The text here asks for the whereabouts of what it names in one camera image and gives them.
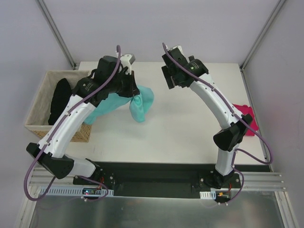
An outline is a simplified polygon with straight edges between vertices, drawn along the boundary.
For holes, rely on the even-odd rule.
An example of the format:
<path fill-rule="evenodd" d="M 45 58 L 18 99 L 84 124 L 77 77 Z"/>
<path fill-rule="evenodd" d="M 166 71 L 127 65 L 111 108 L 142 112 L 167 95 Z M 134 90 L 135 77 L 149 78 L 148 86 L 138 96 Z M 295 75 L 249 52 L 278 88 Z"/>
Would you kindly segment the teal t-shirt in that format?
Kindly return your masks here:
<path fill-rule="evenodd" d="M 145 121 L 145 115 L 148 113 L 154 102 L 154 93 L 148 88 L 139 85 L 139 95 L 132 98 L 120 97 L 117 94 L 110 94 L 107 99 L 103 100 L 98 107 L 84 120 L 87 125 L 92 125 L 97 117 L 108 114 L 119 107 L 129 104 L 129 110 L 132 118 L 142 123 Z"/>

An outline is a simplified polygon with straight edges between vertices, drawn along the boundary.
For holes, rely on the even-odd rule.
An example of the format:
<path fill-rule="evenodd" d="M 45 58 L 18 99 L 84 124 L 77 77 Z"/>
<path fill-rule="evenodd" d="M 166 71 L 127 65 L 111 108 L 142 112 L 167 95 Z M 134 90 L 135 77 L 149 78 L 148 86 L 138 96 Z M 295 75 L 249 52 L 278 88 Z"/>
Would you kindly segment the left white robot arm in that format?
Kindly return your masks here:
<path fill-rule="evenodd" d="M 102 57 L 89 76 L 77 81 L 66 107 L 47 135 L 38 143 L 28 144 L 27 152 L 57 179 L 74 175 L 83 176 L 91 185 L 100 181 L 96 164 L 68 156 L 66 149 L 84 120 L 110 94 L 132 98 L 140 93 L 132 71 L 134 61 L 133 54 Z"/>

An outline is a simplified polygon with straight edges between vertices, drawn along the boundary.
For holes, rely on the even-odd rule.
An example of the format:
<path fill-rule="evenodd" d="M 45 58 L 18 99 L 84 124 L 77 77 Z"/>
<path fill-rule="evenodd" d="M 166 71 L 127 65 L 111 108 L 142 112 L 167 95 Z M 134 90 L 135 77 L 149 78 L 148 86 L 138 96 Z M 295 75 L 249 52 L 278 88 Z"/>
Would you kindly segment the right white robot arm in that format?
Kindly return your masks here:
<path fill-rule="evenodd" d="M 217 119 L 221 130 L 213 136 L 218 147 L 214 171 L 204 178 L 204 183 L 220 189 L 228 185 L 234 174 L 234 150 L 243 141 L 248 126 L 253 121 L 249 114 L 242 114 L 215 85 L 208 68 L 194 56 L 185 57 L 181 46 L 163 46 L 165 65 L 161 68 L 168 88 L 188 87 L 207 105 Z"/>

